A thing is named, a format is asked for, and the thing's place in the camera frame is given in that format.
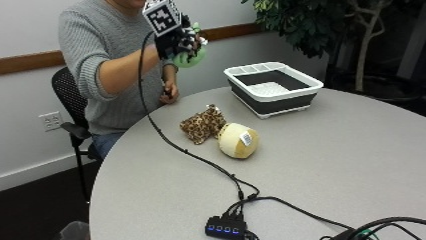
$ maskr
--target wooden wall trim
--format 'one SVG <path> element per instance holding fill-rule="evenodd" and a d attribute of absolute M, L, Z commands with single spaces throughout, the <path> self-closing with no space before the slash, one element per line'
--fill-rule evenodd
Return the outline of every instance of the wooden wall trim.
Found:
<path fill-rule="evenodd" d="M 255 23 L 232 25 L 204 30 L 209 41 L 219 41 L 227 38 L 260 33 L 261 28 Z M 64 65 L 62 51 L 50 51 L 28 55 L 0 58 L 0 75 L 23 72 L 34 69 L 48 68 Z"/>

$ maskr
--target chair armrest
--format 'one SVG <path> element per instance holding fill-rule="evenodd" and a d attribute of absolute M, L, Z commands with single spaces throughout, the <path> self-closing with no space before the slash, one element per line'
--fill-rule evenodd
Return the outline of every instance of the chair armrest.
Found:
<path fill-rule="evenodd" d="M 67 132 L 70 132 L 76 138 L 79 138 L 82 140 L 92 137 L 91 132 L 84 127 L 82 127 L 71 122 L 64 122 L 62 124 L 62 128 L 64 128 Z"/>

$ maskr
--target hand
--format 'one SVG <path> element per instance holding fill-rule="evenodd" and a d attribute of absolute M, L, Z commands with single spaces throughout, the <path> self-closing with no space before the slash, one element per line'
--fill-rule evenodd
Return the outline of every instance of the hand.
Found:
<path fill-rule="evenodd" d="M 162 95 L 160 101 L 166 104 L 172 104 L 179 98 L 179 89 L 175 81 L 167 81 L 164 86 L 164 91 L 168 94 Z"/>

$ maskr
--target jeans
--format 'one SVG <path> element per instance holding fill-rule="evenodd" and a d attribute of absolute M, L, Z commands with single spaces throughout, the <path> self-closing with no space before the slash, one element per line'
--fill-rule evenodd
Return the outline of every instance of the jeans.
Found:
<path fill-rule="evenodd" d="M 111 133 L 107 135 L 96 135 L 94 134 L 94 145 L 98 150 L 99 155 L 106 159 L 112 146 L 116 144 L 118 140 L 123 136 L 123 133 Z"/>

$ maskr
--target gray sweater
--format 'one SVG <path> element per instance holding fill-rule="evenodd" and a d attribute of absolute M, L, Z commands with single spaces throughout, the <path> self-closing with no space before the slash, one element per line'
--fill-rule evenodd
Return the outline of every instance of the gray sweater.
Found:
<path fill-rule="evenodd" d="M 98 70 L 104 61 L 124 57 L 139 50 L 150 32 L 151 27 L 142 13 L 136 17 L 128 17 L 106 0 L 84 0 L 60 15 L 60 48 L 80 93 L 88 99 L 86 118 L 94 134 L 124 132 L 147 115 L 138 83 L 119 95 L 111 95 L 103 89 Z M 143 76 L 150 112 L 163 105 L 160 96 L 164 64 L 171 62 L 159 64 Z"/>

